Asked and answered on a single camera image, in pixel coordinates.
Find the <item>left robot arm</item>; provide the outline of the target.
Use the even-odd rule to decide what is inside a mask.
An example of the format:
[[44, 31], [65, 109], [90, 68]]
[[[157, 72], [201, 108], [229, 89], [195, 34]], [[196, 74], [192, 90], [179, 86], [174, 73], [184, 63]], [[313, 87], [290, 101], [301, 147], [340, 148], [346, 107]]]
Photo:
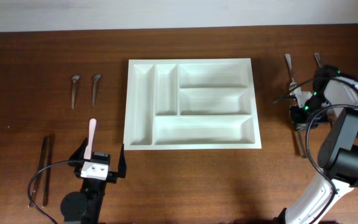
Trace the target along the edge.
[[92, 152], [91, 158], [85, 159], [87, 145], [86, 138], [69, 158], [75, 176], [83, 183], [80, 191], [67, 194], [60, 204], [64, 223], [97, 223], [107, 184], [115, 184], [119, 178], [126, 177], [124, 146], [121, 147], [118, 170], [114, 172], [109, 170], [109, 154]]

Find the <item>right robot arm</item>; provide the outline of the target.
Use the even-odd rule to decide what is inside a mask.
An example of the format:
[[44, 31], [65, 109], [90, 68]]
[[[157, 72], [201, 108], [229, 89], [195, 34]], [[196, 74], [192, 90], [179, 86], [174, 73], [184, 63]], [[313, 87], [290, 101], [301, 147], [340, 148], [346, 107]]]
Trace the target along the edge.
[[[313, 94], [291, 110], [302, 117], [294, 122], [305, 125], [305, 152], [317, 174], [303, 195], [274, 218], [275, 223], [322, 223], [340, 198], [358, 188], [358, 79], [323, 65], [310, 81]], [[313, 159], [310, 132], [327, 111], [336, 120]]]

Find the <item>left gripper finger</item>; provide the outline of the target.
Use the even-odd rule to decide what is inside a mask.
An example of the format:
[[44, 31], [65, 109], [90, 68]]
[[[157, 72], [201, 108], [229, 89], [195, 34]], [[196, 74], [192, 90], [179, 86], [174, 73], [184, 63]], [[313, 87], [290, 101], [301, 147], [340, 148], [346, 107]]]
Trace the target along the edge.
[[124, 155], [124, 144], [121, 146], [120, 156], [119, 156], [119, 163], [118, 163], [118, 177], [119, 178], [125, 178], [127, 172], [127, 165], [126, 165], [126, 158]]
[[79, 148], [70, 156], [69, 166], [82, 166], [84, 163], [85, 149], [88, 145], [88, 138], [85, 138]]

